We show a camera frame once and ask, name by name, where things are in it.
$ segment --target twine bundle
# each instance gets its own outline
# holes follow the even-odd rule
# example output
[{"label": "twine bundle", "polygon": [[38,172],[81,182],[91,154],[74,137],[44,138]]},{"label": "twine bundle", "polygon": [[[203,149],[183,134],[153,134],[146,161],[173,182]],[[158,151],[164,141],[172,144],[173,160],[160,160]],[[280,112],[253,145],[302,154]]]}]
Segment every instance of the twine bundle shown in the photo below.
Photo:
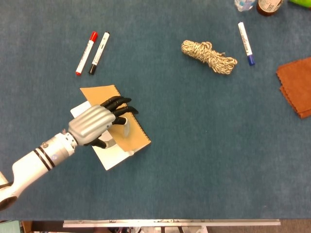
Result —
[{"label": "twine bundle", "polygon": [[238,61],[232,57],[225,57],[225,53],[218,53],[212,50],[210,42],[197,43],[185,40],[181,45],[184,54],[189,55],[203,63],[208,63],[216,73],[230,74]]}]

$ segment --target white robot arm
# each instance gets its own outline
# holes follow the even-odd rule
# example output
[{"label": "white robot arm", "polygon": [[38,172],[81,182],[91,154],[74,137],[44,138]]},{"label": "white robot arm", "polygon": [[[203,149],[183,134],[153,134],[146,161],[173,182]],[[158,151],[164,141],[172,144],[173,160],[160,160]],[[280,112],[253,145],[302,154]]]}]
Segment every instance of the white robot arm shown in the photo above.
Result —
[{"label": "white robot arm", "polygon": [[107,144],[98,139],[102,133],[113,124],[126,124],[127,119],[120,117],[124,113],[138,113],[131,106],[117,109],[129,101],[130,98],[115,96],[92,106],[69,122],[67,133],[58,133],[15,162],[14,182],[0,176],[0,211],[11,206],[31,183],[71,156],[78,145],[106,148]]}]

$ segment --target blue cap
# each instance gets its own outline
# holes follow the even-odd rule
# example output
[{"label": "blue cap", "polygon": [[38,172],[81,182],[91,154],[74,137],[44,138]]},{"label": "blue cap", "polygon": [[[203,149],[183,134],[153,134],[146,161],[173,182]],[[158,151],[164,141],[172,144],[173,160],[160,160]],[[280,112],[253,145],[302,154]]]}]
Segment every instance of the blue cap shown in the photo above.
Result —
[{"label": "blue cap", "polygon": [[253,55],[248,55],[247,59],[248,59],[248,63],[249,63],[250,66],[253,66],[255,64]]}]

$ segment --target black cap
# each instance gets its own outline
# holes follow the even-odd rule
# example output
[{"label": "black cap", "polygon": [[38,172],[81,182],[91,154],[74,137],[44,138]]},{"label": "black cap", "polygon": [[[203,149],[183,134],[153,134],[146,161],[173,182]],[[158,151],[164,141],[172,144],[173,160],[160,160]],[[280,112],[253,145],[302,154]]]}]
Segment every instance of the black cap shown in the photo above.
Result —
[{"label": "black cap", "polygon": [[93,75],[95,73],[97,65],[92,64],[91,68],[89,69],[88,73]]}]

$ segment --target white marker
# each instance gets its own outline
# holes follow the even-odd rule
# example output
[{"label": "white marker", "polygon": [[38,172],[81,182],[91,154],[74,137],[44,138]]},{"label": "white marker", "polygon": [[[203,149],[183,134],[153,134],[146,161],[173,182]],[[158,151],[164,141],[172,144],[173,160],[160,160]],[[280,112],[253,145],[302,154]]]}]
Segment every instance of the white marker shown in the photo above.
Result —
[{"label": "white marker", "polygon": [[250,66],[253,66],[255,64],[255,61],[254,61],[254,58],[253,58],[253,53],[252,53],[252,50],[251,50],[251,46],[249,45],[249,42],[248,42],[248,38],[247,38],[247,34],[246,34],[246,31],[245,31],[245,27],[244,27],[243,22],[238,23],[238,27],[239,27],[240,34],[241,34],[241,37],[242,37],[242,41],[243,41],[243,44],[244,44],[246,55],[247,55],[247,58],[248,58],[248,63],[249,63]]},{"label": "white marker", "polygon": [[96,41],[97,36],[98,36],[97,32],[92,32],[92,35],[89,38],[89,41],[87,43],[86,49],[84,50],[84,53],[83,53],[82,58],[80,60],[80,63],[77,67],[76,75],[81,75],[83,67],[84,67],[86,60],[88,58],[89,52],[91,52],[91,49],[93,47],[94,42]]},{"label": "white marker", "polygon": [[107,40],[108,40],[109,36],[110,36],[109,32],[105,32],[104,33],[102,41],[101,41],[101,43],[100,43],[100,45],[99,45],[99,47],[97,49],[97,52],[96,52],[95,57],[94,57],[94,60],[92,62],[91,68],[89,69],[89,72],[88,72],[89,74],[93,75],[95,73],[97,64],[99,62],[99,59],[100,59],[100,57],[102,55],[102,52],[103,52],[105,46],[106,46],[106,43],[107,43]]}]

